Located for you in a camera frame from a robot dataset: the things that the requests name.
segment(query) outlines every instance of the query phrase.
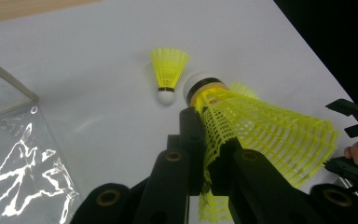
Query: black ring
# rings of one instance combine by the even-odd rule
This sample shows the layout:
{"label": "black ring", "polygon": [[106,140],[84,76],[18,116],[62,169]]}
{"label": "black ring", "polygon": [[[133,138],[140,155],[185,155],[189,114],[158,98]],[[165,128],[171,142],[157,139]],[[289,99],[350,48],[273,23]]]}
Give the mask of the black ring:
{"label": "black ring", "polygon": [[171,91],[171,92],[175,92],[174,88],[169,88],[169,87],[159,87],[158,91]]}

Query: finger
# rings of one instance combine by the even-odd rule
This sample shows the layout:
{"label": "finger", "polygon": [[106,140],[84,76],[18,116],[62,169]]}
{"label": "finger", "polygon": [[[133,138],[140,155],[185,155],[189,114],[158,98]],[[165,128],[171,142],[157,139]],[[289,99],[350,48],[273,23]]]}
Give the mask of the finger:
{"label": "finger", "polygon": [[352,159],[352,155],[351,155],[351,147],[345,147],[344,148],[344,156],[347,159]]}
{"label": "finger", "polygon": [[353,161],[356,165],[358,165],[358,141],[352,145],[351,147],[351,155],[353,158]]}

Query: plastic wrap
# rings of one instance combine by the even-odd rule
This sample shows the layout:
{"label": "plastic wrap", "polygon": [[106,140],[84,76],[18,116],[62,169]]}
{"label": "plastic wrap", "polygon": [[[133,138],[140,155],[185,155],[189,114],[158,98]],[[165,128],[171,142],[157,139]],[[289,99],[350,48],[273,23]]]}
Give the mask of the plastic wrap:
{"label": "plastic wrap", "polygon": [[81,204],[38,104],[0,116],[0,223],[70,223]]}

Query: white table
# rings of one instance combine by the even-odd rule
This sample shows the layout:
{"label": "white table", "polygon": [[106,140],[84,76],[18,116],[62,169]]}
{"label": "white table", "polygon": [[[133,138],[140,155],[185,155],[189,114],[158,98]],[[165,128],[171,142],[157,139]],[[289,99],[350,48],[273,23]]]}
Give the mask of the white table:
{"label": "white table", "polygon": [[[149,58],[156,47],[190,60],[173,105],[157,101]],[[332,120],[337,156],[356,123],[325,106],[350,100],[296,29],[268,0],[104,0],[0,22],[0,65],[40,97],[40,106],[79,192],[150,175],[168,134],[179,133],[182,89],[200,71],[239,81],[264,101]],[[333,182],[322,170],[302,188]],[[190,223],[197,223],[192,200]]]}

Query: yellow shuttlecock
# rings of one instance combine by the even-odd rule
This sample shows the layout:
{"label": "yellow shuttlecock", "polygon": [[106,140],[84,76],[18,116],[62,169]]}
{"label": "yellow shuttlecock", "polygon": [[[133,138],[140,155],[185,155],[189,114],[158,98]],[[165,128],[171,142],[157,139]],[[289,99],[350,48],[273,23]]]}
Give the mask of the yellow shuttlecock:
{"label": "yellow shuttlecock", "polygon": [[158,81],[158,100],[169,105],[174,100],[174,88],[188,62],[189,55],[172,48],[158,48],[150,52]]}
{"label": "yellow shuttlecock", "polygon": [[[263,102],[240,83],[228,88],[218,78],[200,73],[186,82],[184,96],[205,126],[206,186],[212,185],[208,166],[219,157],[221,146],[233,138],[243,148],[263,153],[295,188],[324,167],[336,150],[337,131],[330,121]],[[211,192],[200,197],[200,219],[227,219],[229,210],[222,209],[227,202],[215,197],[216,202],[211,203],[213,197]]]}

